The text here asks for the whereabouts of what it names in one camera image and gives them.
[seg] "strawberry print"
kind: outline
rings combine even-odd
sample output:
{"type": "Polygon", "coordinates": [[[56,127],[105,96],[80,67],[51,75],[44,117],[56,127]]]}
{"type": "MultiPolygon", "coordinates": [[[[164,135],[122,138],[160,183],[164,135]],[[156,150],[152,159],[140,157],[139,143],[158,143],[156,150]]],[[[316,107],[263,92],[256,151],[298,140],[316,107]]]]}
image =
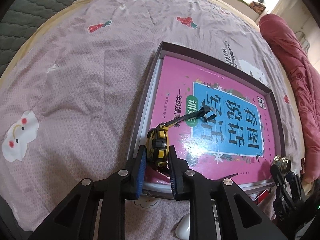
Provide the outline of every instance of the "strawberry print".
{"type": "Polygon", "coordinates": [[[186,25],[190,28],[193,28],[193,29],[198,28],[198,26],[192,21],[191,17],[187,17],[187,18],[177,17],[177,20],[181,22],[183,25],[186,25]]]}
{"type": "Polygon", "coordinates": [[[102,28],[102,27],[106,27],[107,25],[111,25],[112,21],[107,21],[106,23],[99,23],[99,24],[96,24],[96,25],[91,25],[89,26],[88,28],[88,31],[89,33],[93,33],[94,31],[102,28]]]}
{"type": "Polygon", "coordinates": [[[288,98],[288,96],[287,96],[287,95],[284,95],[284,101],[285,101],[287,104],[290,104],[290,102],[289,102],[289,98],[288,98]]]}

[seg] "silver screw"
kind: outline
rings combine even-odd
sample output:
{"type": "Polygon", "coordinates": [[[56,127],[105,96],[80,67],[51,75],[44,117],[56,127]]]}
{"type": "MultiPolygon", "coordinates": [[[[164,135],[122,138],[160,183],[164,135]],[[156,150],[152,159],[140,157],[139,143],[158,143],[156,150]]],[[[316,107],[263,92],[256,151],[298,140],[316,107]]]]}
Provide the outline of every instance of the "silver screw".
{"type": "Polygon", "coordinates": [[[226,184],[227,186],[230,186],[230,185],[232,185],[233,181],[232,181],[232,179],[224,179],[223,183],[226,184]]]}
{"type": "Polygon", "coordinates": [[[90,180],[90,179],[83,179],[83,180],[81,181],[81,184],[82,184],[83,186],[88,186],[90,183],[91,183],[91,180],[90,180]]]}
{"type": "Polygon", "coordinates": [[[120,176],[127,176],[127,175],[128,175],[128,171],[127,171],[127,170],[120,170],[120,171],[118,172],[118,174],[119,174],[120,176]]]}
{"type": "Polygon", "coordinates": [[[196,173],[193,170],[186,170],[186,175],[187,176],[194,176],[196,173]]]}

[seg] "white mouse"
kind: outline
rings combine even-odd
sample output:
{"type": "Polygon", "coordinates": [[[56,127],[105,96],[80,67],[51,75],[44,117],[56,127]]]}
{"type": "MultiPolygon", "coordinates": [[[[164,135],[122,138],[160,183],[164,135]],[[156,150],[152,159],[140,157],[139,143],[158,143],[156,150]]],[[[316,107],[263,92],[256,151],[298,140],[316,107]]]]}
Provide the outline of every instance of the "white mouse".
{"type": "Polygon", "coordinates": [[[176,236],[181,240],[189,240],[190,213],[186,214],[176,228],[176,236]]]}
{"type": "MultiPolygon", "coordinates": [[[[213,214],[215,216],[215,226],[216,226],[216,230],[217,230],[217,239],[221,240],[220,227],[219,227],[219,222],[218,222],[218,217],[217,217],[217,208],[216,208],[216,205],[215,205],[214,201],[212,201],[212,209],[213,209],[213,214]]],[[[190,213],[185,215],[181,219],[181,221],[178,224],[175,232],[176,232],[177,238],[179,238],[181,240],[189,240],[189,235],[190,235],[190,213]]]]}

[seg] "red object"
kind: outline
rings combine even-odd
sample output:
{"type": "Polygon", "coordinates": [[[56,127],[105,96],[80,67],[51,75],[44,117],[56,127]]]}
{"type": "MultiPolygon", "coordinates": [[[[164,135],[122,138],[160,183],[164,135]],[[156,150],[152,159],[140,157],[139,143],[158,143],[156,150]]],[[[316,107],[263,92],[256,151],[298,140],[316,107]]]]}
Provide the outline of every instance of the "red object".
{"type": "Polygon", "coordinates": [[[177,20],[182,24],[187,25],[188,27],[191,28],[191,23],[192,23],[191,17],[187,17],[187,18],[177,17],[177,20]]]}
{"type": "Polygon", "coordinates": [[[320,74],[281,17],[267,14],[261,18],[259,27],[289,77],[306,147],[303,179],[312,182],[320,177],[320,74]]]}
{"type": "Polygon", "coordinates": [[[257,205],[261,203],[262,200],[264,200],[268,194],[270,193],[269,189],[264,190],[260,195],[258,195],[257,199],[254,201],[257,205]]]}
{"type": "Polygon", "coordinates": [[[96,31],[96,30],[98,30],[98,29],[100,29],[101,27],[103,27],[104,26],[104,23],[99,23],[99,24],[96,24],[96,25],[91,25],[90,27],[89,27],[89,33],[93,33],[94,31],[96,31]]]}
{"type": "Polygon", "coordinates": [[[289,102],[289,98],[288,98],[288,96],[287,96],[287,95],[284,95],[284,101],[285,101],[287,104],[290,104],[290,102],[289,102]]]}
{"type": "Polygon", "coordinates": [[[159,171],[154,171],[150,166],[147,165],[146,172],[144,174],[144,181],[158,184],[170,184],[170,178],[160,173],[159,171]]]}

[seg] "grey quilted mattress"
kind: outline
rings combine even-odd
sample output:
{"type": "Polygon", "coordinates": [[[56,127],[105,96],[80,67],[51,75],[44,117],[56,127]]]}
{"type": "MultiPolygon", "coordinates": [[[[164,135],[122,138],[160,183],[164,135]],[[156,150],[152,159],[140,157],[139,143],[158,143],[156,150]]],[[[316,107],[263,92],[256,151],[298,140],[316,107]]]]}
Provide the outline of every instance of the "grey quilted mattress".
{"type": "Polygon", "coordinates": [[[74,1],[15,0],[0,22],[0,76],[37,28],[74,1]]]}

